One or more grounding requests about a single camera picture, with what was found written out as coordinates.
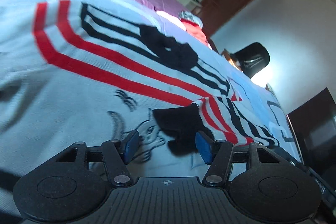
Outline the striped red black white sweater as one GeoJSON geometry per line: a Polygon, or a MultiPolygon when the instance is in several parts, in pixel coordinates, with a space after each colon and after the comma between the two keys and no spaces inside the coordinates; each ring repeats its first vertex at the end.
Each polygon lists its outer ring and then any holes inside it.
{"type": "Polygon", "coordinates": [[[175,156],[197,151],[197,131],[237,147],[280,144],[237,72],[184,38],[71,0],[37,3],[31,34],[47,66],[114,88],[130,110],[146,99],[175,156]]]}

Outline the red clothing pile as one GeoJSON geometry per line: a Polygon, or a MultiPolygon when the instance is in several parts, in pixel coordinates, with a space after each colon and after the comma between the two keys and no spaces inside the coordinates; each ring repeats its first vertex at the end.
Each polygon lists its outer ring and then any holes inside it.
{"type": "Polygon", "coordinates": [[[185,26],[186,32],[188,34],[196,38],[209,49],[212,49],[207,40],[207,36],[202,30],[203,22],[199,17],[189,11],[184,10],[179,13],[179,20],[185,26]]]}

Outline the dark wooden cabinet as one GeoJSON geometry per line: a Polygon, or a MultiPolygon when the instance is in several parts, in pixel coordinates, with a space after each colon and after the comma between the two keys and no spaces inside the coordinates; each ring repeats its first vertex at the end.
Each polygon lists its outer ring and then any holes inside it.
{"type": "Polygon", "coordinates": [[[324,88],[288,114],[303,162],[335,189],[335,101],[324,88]]]}

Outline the black office chair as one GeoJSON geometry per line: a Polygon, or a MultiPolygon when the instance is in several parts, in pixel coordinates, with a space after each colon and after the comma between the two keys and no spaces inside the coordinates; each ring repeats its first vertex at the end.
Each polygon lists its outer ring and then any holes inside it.
{"type": "Polygon", "coordinates": [[[242,72],[251,79],[269,64],[270,55],[262,44],[254,42],[231,53],[231,59],[236,61],[242,72]]]}

